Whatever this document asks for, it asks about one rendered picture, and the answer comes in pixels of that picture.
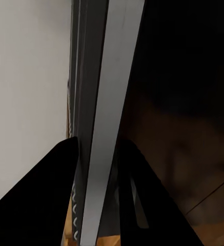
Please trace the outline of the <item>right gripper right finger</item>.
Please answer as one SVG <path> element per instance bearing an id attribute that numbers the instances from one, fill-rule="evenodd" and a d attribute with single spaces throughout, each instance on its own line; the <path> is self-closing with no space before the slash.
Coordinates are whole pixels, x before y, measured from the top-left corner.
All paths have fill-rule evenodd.
<path id="1" fill-rule="evenodd" d="M 121 246 L 204 246 L 137 145 L 117 144 Z M 131 171 L 149 229 L 137 225 Z"/>

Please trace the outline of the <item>notebook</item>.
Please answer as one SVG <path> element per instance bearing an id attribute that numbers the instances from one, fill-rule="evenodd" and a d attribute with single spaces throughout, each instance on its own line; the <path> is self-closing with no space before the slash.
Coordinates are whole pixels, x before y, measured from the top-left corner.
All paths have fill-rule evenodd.
<path id="1" fill-rule="evenodd" d="M 77 246 L 96 246 L 147 0 L 71 0 L 70 138 Z"/>

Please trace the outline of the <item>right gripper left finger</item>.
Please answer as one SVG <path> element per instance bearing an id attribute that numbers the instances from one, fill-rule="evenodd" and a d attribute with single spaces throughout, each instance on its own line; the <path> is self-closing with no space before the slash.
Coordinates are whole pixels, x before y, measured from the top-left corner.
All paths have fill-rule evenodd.
<path id="1" fill-rule="evenodd" d="M 0 200 L 0 246 L 60 246 L 79 157 L 59 142 Z"/>

